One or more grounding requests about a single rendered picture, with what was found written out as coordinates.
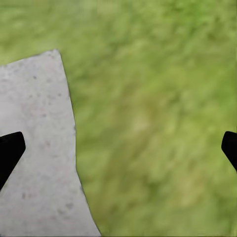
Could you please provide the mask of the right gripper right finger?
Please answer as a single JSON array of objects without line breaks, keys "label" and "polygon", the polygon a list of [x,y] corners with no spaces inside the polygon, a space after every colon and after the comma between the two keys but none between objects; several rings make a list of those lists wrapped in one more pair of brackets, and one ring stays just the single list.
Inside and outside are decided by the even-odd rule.
[{"label": "right gripper right finger", "polygon": [[237,133],[226,131],[221,149],[237,171]]}]

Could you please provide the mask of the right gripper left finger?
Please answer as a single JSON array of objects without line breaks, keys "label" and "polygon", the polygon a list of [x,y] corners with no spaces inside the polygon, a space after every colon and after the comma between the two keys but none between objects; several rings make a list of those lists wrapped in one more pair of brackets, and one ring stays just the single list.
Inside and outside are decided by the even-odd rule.
[{"label": "right gripper left finger", "polygon": [[0,191],[26,149],[22,132],[0,137]]}]

